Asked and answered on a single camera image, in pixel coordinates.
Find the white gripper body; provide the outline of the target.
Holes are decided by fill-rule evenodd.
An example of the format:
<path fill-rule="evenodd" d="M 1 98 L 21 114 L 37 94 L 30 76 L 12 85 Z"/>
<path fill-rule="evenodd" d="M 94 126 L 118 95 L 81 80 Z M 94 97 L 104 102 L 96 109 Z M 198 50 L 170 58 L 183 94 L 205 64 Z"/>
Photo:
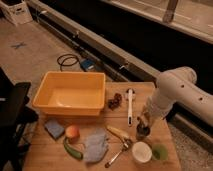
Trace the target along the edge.
<path fill-rule="evenodd" d="M 148 112 L 146 108 L 142 109 L 142 112 L 137 116 L 137 120 L 145 127 L 151 128 L 154 124 L 154 117 Z"/>

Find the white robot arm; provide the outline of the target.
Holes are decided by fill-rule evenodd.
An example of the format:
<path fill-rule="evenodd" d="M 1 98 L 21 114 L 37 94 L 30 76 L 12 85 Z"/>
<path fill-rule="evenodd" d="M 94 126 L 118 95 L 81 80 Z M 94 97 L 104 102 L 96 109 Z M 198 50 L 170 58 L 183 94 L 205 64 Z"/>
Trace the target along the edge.
<path fill-rule="evenodd" d="M 180 103 L 213 127 L 213 95 L 197 87 L 196 81 L 197 74 L 190 67 L 161 72 L 138 120 L 151 128 L 156 121 L 169 114 L 175 103 Z"/>

